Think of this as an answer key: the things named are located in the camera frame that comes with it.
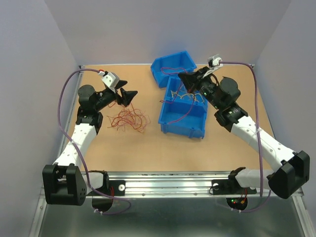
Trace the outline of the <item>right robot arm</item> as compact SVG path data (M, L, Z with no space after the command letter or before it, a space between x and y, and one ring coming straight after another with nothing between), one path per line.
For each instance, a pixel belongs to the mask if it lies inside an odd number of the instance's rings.
M234 79L223 77L212 81L212 76L207 67L178 75L189 93L198 91L217 110L215 117L222 127L246 142L271 167L270 170L237 168L231 171L223 188L233 193L243 188L263 188L280 198L289 198L309 180L309 155L284 146L258 126L237 104L241 92Z

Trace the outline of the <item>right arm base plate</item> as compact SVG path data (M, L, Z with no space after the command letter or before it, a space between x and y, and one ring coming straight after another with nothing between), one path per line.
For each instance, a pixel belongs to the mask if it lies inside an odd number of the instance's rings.
M227 197L227 205L237 211L245 211L248 205L248 196L257 194L256 189L242 188L236 181L229 179L219 179L212 181L209 188L211 195L231 195Z

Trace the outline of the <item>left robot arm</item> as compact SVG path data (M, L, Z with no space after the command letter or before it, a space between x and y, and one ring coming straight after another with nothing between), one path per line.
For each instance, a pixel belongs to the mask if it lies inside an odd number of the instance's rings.
M92 85L78 89L79 109L72 136L61 155L52 165L42 170L45 199L48 204L82 205L91 192L110 194L110 181L105 171L88 171L83 175L83 158L102 126L101 110L112 102L128 106L137 95L136 90L126 91L126 81L119 80L111 90L95 91Z

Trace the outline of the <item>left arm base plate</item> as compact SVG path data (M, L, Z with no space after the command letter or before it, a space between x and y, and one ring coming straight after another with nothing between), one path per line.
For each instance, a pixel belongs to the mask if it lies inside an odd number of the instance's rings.
M126 182L124 180L110 180L109 184L100 187L97 191L102 192L108 196L123 197L125 195ZM124 206L124 201L110 199L99 195L95 191L91 191L87 197L91 197L92 208L103 213L113 213L121 211Z

